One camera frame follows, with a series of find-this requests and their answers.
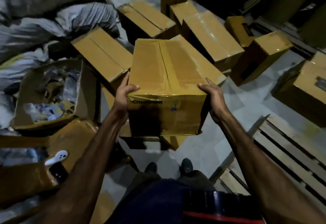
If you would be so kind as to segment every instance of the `left hand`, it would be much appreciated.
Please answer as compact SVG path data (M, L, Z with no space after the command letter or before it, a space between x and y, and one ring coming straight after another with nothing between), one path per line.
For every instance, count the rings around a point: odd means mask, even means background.
M139 86L128 84L129 74L130 74L130 72L127 73L127 75L122 80L120 86L118 87L116 95L115 95L113 107L112 107L112 111L115 111L119 115L119 117L122 118L124 123L128 119L127 94L139 89Z

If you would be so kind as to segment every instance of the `right hand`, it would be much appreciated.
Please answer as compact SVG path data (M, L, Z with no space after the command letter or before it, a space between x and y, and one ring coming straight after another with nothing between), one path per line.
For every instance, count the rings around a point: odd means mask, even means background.
M230 111L225 104L223 90L219 86L215 85L209 78L206 78L206 80L209 85L199 83L198 87L211 96L212 109L210 114L213 121L216 124L220 124L224 115Z

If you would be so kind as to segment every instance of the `finger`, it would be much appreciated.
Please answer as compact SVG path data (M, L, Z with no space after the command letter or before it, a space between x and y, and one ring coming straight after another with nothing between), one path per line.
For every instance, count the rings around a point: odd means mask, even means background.
M120 87L124 87L126 85L128 85L128 80L129 80L129 75L130 75L130 72L128 72L125 77L123 78L121 84L120 84Z
M213 94L213 92L215 91L215 89L209 85L203 85L201 83L198 84L198 87L200 90L203 90L204 92L206 93L209 93L209 94Z
M132 84L129 84L129 85L127 85L127 86L125 86L123 88L125 94L128 94L128 93L133 92L133 91L137 91L139 89L140 89L139 86L135 86L135 85L132 85Z
M217 85L215 85L209 78L206 78L206 81L208 82L208 84L211 86L211 87L214 87L216 88Z

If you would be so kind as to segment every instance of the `white tool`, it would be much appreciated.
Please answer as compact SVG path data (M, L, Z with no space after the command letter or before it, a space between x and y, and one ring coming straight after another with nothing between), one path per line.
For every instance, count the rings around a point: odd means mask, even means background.
M45 165L46 166L50 166L53 165L59 161L62 161L64 159L66 159L68 157L68 152L66 150L61 150L59 152L57 152L57 154L55 155L55 157L48 159L45 161Z

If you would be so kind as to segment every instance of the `dark shoe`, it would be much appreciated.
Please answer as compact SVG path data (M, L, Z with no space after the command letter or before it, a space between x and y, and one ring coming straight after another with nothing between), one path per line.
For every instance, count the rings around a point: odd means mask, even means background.
M181 162L181 166L180 166L180 174L181 176L186 175L187 173L190 173L193 171L193 166L191 163L191 160L189 160L188 158L184 158Z
M145 173L157 173L157 164L155 162L149 163L145 168Z

